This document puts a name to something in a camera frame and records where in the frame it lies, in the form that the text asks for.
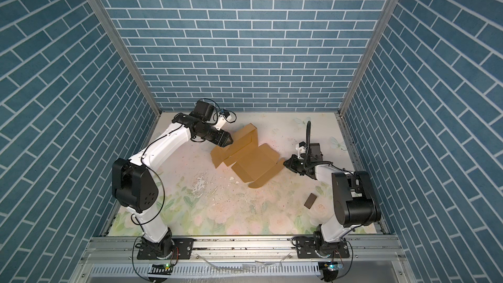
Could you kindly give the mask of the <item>small brown cardboard piece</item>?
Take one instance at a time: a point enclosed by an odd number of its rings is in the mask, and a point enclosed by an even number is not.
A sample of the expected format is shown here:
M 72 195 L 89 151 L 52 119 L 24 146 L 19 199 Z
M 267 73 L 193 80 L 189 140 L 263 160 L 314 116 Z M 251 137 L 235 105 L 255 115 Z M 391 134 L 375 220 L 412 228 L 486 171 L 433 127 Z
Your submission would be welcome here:
M 311 193 L 308 196 L 307 200 L 305 201 L 304 207 L 307 209 L 311 209 L 313 207 L 314 202 L 317 200 L 317 198 L 318 197 L 315 194 Z

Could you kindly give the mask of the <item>brown cardboard box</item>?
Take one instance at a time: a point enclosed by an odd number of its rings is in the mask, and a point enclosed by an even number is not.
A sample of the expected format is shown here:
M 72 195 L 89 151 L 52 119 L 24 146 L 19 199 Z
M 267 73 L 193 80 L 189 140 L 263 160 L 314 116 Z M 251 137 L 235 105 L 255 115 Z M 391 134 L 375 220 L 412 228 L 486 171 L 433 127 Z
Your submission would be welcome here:
M 249 188 L 263 187 L 284 169 L 285 159 L 278 152 L 268 144 L 258 144 L 258 129 L 253 124 L 247 124 L 231 137 L 231 145 L 212 149 L 212 162 L 216 168 L 222 163 L 231 168 Z

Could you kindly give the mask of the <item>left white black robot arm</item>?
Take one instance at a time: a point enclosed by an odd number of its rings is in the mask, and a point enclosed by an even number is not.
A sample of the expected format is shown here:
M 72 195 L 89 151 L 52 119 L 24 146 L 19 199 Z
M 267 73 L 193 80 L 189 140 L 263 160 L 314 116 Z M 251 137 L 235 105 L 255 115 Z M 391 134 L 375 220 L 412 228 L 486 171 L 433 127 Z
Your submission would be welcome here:
M 234 123 L 237 115 L 221 108 L 215 101 L 197 101 L 189 114 L 178 113 L 167 129 L 132 157 L 117 159 L 112 166 L 112 195 L 131 213 L 132 223 L 141 227 L 140 248 L 156 259 L 166 259 L 175 250 L 170 228 L 162 221 L 162 208 L 157 207 L 162 193 L 161 207 L 166 203 L 166 192 L 156 182 L 162 179 L 155 167 L 171 157 L 187 142 L 209 142 L 225 148 L 233 143 L 229 132 L 222 129 Z

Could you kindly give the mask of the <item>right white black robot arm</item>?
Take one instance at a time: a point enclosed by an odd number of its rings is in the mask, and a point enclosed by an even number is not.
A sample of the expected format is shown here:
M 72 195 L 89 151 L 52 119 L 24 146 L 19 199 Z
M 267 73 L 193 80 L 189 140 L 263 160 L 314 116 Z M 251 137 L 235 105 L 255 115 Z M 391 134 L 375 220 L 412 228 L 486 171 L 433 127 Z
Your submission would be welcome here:
M 381 220 L 378 197 L 366 171 L 346 170 L 323 160 L 319 144 L 301 142 L 284 166 L 331 186 L 334 214 L 314 232 L 314 247 L 324 252 L 343 242 L 353 230 Z

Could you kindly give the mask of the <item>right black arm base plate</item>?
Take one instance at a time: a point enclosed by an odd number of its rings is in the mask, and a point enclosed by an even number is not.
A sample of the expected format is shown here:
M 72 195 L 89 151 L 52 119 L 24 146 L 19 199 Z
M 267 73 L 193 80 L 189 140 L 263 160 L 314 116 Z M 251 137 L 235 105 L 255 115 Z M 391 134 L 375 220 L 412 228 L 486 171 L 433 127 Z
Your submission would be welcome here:
M 346 242 L 328 243 L 319 238 L 296 236 L 290 239 L 299 259 L 314 258 L 349 258 L 350 252 Z

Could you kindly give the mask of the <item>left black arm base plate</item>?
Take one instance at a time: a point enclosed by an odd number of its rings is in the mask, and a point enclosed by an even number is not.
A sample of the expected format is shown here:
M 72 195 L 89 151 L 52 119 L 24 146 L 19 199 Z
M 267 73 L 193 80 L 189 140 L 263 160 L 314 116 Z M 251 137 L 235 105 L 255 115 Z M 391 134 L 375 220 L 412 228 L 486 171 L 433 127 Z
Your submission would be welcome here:
M 152 243 L 142 237 L 135 248 L 138 250 L 139 260 L 185 260 L 191 257 L 194 242 L 193 238 L 169 238 L 160 243 Z

